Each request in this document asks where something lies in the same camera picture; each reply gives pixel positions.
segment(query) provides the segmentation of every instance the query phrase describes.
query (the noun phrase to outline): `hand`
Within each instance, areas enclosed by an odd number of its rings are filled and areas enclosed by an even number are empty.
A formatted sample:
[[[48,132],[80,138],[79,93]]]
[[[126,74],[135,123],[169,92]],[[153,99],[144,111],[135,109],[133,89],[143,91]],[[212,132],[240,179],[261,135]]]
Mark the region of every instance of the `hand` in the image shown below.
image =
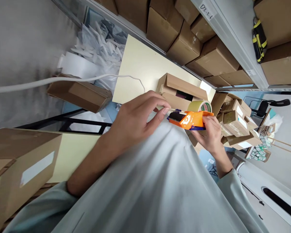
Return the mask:
[[[160,111],[156,106],[163,106]],[[120,155],[129,147],[145,140],[164,119],[171,108],[164,97],[154,91],[148,91],[123,104],[110,130],[101,136],[109,141],[111,147]],[[150,113],[156,110],[155,117],[146,122]]]
[[[215,116],[205,116],[203,122],[207,130],[206,136],[201,135],[197,130],[192,130],[191,133],[216,158],[224,151],[224,146],[221,143],[221,125]]]

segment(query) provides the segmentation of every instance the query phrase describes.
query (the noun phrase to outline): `person's left hand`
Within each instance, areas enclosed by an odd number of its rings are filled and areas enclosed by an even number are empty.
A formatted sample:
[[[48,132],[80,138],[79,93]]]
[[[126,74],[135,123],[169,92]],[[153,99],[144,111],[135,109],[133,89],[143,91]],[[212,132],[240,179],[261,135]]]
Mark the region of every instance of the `person's left hand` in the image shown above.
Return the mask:
[[[158,111],[156,106],[164,108]],[[110,130],[100,139],[110,142],[112,151],[118,156],[153,134],[170,108],[164,97],[148,91],[123,104]],[[153,110],[157,114],[151,121],[146,122]]]

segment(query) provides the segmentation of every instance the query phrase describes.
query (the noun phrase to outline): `white wall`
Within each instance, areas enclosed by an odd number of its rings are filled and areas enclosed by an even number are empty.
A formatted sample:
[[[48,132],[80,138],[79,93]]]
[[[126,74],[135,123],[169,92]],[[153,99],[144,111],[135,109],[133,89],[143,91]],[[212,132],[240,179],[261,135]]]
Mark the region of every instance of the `white wall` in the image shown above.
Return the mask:
[[[264,99],[283,100],[290,99],[291,95],[266,94]],[[275,134],[275,139],[291,144],[291,105],[286,107],[271,107],[277,114],[283,116],[283,123],[279,131]],[[276,145],[291,150],[290,146],[276,142]],[[266,163],[256,160],[249,160],[252,164],[266,172],[284,186],[291,189],[291,153],[283,149],[272,146],[271,156]]]

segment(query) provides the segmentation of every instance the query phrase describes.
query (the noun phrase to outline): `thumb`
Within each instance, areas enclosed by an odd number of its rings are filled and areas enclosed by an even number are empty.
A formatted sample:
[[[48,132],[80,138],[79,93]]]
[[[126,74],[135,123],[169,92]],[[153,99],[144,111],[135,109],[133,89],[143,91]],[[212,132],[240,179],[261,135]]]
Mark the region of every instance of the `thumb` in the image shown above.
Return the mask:
[[[165,107],[156,113],[156,115],[153,117],[151,121],[148,122],[146,126],[146,131],[149,132],[149,134],[152,134],[156,128],[159,126],[159,124],[164,120],[165,115],[168,113],[169,108]]]
[[[192,130],[191,133],[196,138],[196,140],[203,146],[205,143],[205,138],[197,130]]]

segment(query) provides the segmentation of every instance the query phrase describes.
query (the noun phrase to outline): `light blue shirt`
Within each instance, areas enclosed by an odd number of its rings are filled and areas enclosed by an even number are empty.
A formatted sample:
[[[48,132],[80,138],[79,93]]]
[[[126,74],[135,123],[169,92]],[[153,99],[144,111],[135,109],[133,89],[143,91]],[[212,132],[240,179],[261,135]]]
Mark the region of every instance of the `light blue shirt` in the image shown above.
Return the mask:
[[[268,232],[235,170],[215,183],[184,130],[164,121],[77,199],[62,182],[8,232]]]

